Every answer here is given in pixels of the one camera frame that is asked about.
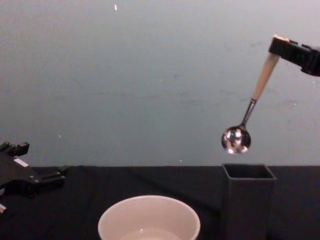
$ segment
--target wall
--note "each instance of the wall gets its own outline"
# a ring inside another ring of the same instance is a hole
[[[318,165],[320,78],[279,61],[228,155],[273,34],[320,45],[318,0],[0,3],[0,140],[55,165]]]

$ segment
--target black tabletop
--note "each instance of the black tabletop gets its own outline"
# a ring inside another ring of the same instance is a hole
[[[269,240],[320,239],[320,166],[272,166],[277,177]],[[39,173],[50,167],[35,169]],[[219,233],[222,168],[212,166],[71,167],[63,188],[34,199],[6,196],[0,240],[99,240],[98,221],[111,205],[140,195],[162,195],[190,205],[200,239]]]

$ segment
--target metal spoon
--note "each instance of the metal spoon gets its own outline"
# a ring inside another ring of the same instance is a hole
[[[221,144],[229,154],[241,154],[248,151],[251,145],[251,137],[246,129],[246,124],[279,58],[279,55],[273,53],[268,54],[242,123],[238,126],[229,127],[222,134]]]

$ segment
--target spoon handle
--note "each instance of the spoon handle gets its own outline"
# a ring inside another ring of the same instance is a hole
[[[252,111],[254,110],[254,107],[255,107],[258,99],[260,98],[262,92],[264,91],[265,86],[266,86],[275,66],[278,63],[279,58],[280,58],[279,55],[276,55],[273,53],[268,53],[268,56],[264,62],[262,71],[260,73],[259,79],[256,83],[255,91],[251,97],[251,101],[250,101],[249,106],[248,106],[248,108],[245,112],[245,115],[243,117],[243,120],[241,123],[242,126],[244,126],[244,127],[246,126],[247,121],[249,120],[249,117],[250,117]]]
[[[262,71],[260,73],[259,79],[256,83],[254,93],[251,97],[253,100],[258,101],[258,99],[260,98],[276,64],[278,63],[279,58],[279,55],[268,53]]]

